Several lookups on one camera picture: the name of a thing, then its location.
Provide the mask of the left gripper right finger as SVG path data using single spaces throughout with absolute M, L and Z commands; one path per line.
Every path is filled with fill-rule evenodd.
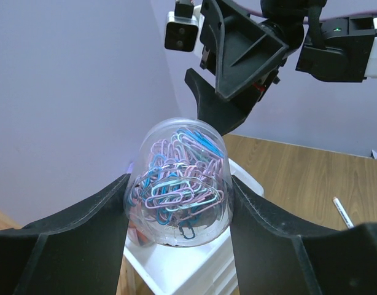
M 333 230 L 233 177 L 230 225 L 241 294 L 377 294 L 377 222 Z

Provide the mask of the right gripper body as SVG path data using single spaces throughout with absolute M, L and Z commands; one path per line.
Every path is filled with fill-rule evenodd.
M 257 89 L 258 92 L 264 93 L 266 91 L 266 88 L 269 87 L 269 85 L 273 82 L 274 77 L 277 76 L 278 68 L 286 62 L 287 57 L 289 55 L 294 53 L 294 51 L 296 51 L 299 48 L 299 22 L 294 22 L 292 20 L 286 19 L 278 21 L 267 19 L 258 24 L 261 24 L 272 30 L 272 32 L 275 35 L 277 35 L 278 38 L 280 38 L 289 46 L 289 49 L 287 50 L 287 53 L 284 55 L 284 58 L 282 59 L 279 66 L 274 70 L 270 71 L 269 73 L 265 74 L 258 81 L 251 85 L 253 89 Z M 207 68 L 211 73 L 214 74 L 216 65 L 216 56 L 214 54 L 212 59 L 213 61 L 211 61 L 209 65 L 203 65 L 203 67 Z

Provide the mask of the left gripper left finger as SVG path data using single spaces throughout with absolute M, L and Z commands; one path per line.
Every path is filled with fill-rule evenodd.
M 0 294 L 115 294 L 129 178 L 21 229 L 0 230 Z

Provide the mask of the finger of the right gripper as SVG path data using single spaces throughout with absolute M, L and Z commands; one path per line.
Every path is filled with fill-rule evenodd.
M 224 136 L 244 123 L 253 108 L 253 88 L 225 101 L 194 69 L 185 74 L 185 83 L 192 91 L 197 105 L 197 119 L 206 122 Z
M 289 46 L 233 1 L 203 1 L 201 43 L 216 56 L 215 93 L 230 101 L 279 66 Z

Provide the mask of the paper clip jar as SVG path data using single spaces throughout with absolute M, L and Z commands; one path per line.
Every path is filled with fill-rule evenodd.
M 146 134 L 125 191 L 128 238 L 137 246 L 207 244 L 230 225 L 233 191 L 221 135 L 182 117 Z

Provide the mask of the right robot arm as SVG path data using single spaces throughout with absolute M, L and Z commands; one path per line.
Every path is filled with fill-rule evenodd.
M 201 67 L 214 85 L 189 69 L 185 83 L 197 117 L 221 135 L 239 127 L 299 52 L 297 71 L 323 82 L 377 78 L 377 14 L 321 20 L 324 1 L 262 1 L 264 21 L 253 21 L 233 1 L 204 1 Z

